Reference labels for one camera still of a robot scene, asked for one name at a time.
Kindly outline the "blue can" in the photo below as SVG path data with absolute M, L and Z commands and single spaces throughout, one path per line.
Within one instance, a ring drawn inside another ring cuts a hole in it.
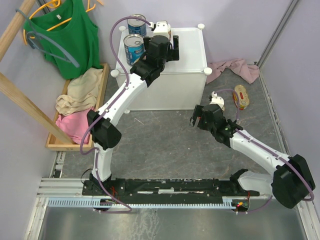
M 139 34 L 129 34 L 123 39 L 126 62 L 132 66 L 145 52 L 144 38 Z
M 138 19 L 128 19 L 127 20 L 128 33 L 137 34 L 142 36 L 143 38 L 147 35 L 147 26 L 144 21 Z

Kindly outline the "orange can white lid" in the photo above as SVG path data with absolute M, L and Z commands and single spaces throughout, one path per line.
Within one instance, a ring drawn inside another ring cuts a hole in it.
M 171 25 L 168 23 L 167 24 L 167 33 L 168 33 L 168 39 L 171 42 L 172 39 L 172 29 L 171 29 Z

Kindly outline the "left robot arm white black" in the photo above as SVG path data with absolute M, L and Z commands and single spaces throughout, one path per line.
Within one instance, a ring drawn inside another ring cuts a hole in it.
M 106 195 L 111 189 L 111 160 L 114 147 L 122 138 L 117 124 L 133 100 L 146 90 L 165 69 L 165 64 L 178 61 L 179 36 L 170 41 L 163 35 L 147 37 L 146 51 L 132 65 L 130 74 L 111 99 L 97 111 L 89 111 L 87 120 L 94 142 L 95 160 L 91 173 L 93 189 Z

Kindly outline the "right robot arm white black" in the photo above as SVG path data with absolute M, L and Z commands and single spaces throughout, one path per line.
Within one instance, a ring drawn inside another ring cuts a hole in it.
M 190 124 L 210 132 L 217 142 L 246 155 L 267 171 L 267 174 L 246 171 L 232 180 L 229 189 L 234 195 L 246 191 L 266 193 L 288 209 L 301 201 L 314 200 L 316 185 L 303 156 L 289 156 L 257 140 L 236 121 L 226 119 L 217 104 L 196 105 Z

